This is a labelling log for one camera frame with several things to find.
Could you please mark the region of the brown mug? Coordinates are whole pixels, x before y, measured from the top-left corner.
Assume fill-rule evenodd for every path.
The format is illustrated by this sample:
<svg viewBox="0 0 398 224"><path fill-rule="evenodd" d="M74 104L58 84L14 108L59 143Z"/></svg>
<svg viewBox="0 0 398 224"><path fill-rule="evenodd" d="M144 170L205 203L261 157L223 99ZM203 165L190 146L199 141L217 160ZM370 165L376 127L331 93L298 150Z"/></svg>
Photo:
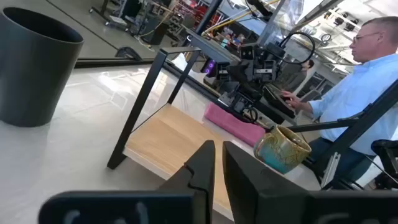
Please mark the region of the brown mug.
<svg viewBox="0 0 398 224"><path fill-rule="evenodd" d="M282 174L296 168L311 151L299 135L281 125L274 126L254 145L254 156Z"/></svg>

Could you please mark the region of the wooden shelf with black frame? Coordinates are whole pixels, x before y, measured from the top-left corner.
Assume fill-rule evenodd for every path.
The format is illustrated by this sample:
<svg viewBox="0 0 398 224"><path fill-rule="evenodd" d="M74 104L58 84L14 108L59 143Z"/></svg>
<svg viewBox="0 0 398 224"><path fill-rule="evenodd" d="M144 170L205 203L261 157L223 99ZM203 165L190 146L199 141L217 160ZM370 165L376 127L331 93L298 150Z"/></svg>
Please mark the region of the wooden shelf with black frame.
<svg viewBox="0 0 398 224"><path fill-rule="evenodd" d="M200 53L197 47L160 49L153 62L123 70L111 82L136 97L119 139L107 163L115 169L130 158L163 179L169 179L205 142L215 145L213 209L232 220L224 184L222 142L225 131L204 120L209 100L203 89L194 89L189 76Z"/></svg>

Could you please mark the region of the black metal table frame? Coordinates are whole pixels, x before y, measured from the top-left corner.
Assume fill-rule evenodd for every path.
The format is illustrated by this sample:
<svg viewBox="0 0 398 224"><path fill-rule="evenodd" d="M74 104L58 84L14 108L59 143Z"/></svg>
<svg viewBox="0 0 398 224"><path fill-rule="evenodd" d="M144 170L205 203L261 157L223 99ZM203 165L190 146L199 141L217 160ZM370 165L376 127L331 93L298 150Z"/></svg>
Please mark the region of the black metal table frame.
<svg viewBox="0 0 398 224"><path fill-rule="evenodd" d="M144 84L137 96L136 102L134 103L132 110L127 118L127 121L123 127L121 135L115 145L115 148L109 158L107 167L110 169L117 168L126 155L124 154L125 145L131 133L134 131L134 125L138 120L138 117L147 101L149 93L154 86L154 83L164 68L168 72L172 73L178 78L176 87L174 88L167 103L171 104L181 86L186 83L197 92L208 98L211 102L219 106L223 111L232 114L235 118L242 122L248 122L249 118L239 113L234 112L231 108L223 105L215 97L214 93L211 93L209 89L203 87L202 84L198 83L192 77L188 76L189 70L192 68L193 63L198 57L201 49L198 47L167 47L160 49L160 52L154 59L151 60L134 60L133 58L79 58L76 62L75 68L103 68L103 67L122 67L122 66L136 66L136 65L151 65L149 73L144 80ZM191 57L186 69L180 71L176 66L171 65L167 62L167 56L170 54L191 52ZM371 125L373 125L377 119L384 115L389 109L391 109L396 103L398 103L398 80L396 80L386 91L384 91L380 97L366 107L363 112L353 115L349 118L339 119L337 121L331 121L327 123L318 124L306 124L301 126L292 126L290 130L295 133L303 133L307 131L316 131L322 129L332 128L347 128L347 130L340 136L329 149L330 152L334 152L335 155L329 159L328 167L325 169L325 173L320 172L320 163L313 162L310 159L304 160L303 164L311 169L319 183L321 184L322 190L328 190L337 185L341 185L346 189L352 187L348 184L348 181L343 180L335 175L335 170L340 160L340 156L345 149L348 148L355 140L362 136Z"/></svg>

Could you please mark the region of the pink folded cloth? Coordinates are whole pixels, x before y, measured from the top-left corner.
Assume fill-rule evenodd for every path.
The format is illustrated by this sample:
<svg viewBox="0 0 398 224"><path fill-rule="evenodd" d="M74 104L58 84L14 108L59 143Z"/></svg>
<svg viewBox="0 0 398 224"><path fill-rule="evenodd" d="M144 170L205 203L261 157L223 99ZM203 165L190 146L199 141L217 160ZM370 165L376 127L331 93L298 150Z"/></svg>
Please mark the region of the pink folded cloth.
<svg viewBox="0 0 398 224"><path fill-rule="evenodd" d="M214 103L208 104L204 117L250 146L254 146L266 133L262 127L245 123Z"/></svg>

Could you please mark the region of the black keyboard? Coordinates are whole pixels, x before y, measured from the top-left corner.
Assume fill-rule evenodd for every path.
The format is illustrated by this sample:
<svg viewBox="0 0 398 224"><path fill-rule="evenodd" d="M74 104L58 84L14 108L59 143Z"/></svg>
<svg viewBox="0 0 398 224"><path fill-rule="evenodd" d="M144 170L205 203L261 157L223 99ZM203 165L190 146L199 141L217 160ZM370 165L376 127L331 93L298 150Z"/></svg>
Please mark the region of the black keyboard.
<svg viewBox="0 0 398 224"><path fill-rule="evenodd" d="M282 96L279 89L273 85L265 85L263 88L263 96L270 105L283 112L288 117L295 118L294 109L285 102L286 97Z"/></svg>

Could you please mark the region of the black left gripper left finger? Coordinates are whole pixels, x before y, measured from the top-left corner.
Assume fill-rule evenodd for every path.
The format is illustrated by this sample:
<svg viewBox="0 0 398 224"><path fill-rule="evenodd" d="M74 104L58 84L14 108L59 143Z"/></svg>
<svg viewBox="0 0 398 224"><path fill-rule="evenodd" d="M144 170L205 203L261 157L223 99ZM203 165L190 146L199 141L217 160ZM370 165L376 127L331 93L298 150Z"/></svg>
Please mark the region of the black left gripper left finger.
<svg viewBox="0 0 398 224"><path fill-rule="evenodd" d="M214 186L207 140L156 190L62 192L41 206L38 224L210 224Z"/></svg>

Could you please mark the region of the tall black cup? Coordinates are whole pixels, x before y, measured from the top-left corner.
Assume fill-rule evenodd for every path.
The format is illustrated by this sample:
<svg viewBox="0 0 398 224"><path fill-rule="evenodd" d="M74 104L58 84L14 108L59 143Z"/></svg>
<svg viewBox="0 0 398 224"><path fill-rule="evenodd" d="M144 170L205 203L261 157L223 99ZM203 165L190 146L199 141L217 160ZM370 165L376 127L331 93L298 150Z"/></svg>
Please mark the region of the tall black cup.
<svg viewBox="0 0 398 224"><path fill-rule="evenodd" d="M83 46L70 26L19 7L0 10L0 121L50 122Z"/></svg>

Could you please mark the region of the person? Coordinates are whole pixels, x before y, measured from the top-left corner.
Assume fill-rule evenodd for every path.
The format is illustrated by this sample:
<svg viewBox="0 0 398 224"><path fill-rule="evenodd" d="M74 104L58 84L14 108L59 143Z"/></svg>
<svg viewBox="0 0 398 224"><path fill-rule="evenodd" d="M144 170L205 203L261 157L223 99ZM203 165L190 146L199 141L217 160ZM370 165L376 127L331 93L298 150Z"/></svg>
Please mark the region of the person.
<svg viewBox="0 0 398 224"><path fill-rule="evenodd" d="M281 71L274 85L284 91L294 92L307 77L308 71L314 66L315 62L310 59L303 64L286 65Z"/></svg>
<svg viewBox="0 0 398 224"><path fill-rule="evenodd" d="M293 93L283 91L286 102L297 110L312 113L321 123L348 118L375 102L398 79L398 17L378 17L365 22L350 47L358 63L352 74L319 100L301 102ZM398 102L342 152L335 175L358 180L376 156L371 144L376 140L391 140L397 129Z"/></svg>

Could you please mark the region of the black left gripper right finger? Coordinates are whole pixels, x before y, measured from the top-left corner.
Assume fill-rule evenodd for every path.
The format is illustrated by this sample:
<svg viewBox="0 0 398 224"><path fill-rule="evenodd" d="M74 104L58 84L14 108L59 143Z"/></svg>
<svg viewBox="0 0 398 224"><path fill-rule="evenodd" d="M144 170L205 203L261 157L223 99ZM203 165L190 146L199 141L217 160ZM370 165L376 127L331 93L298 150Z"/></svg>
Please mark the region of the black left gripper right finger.
<svg viewBox="0 0 398 224"><path fill-rule="evenodd" d="M306 190L229 141L223 169L235 224L398 224L398 192Z"/></svg>

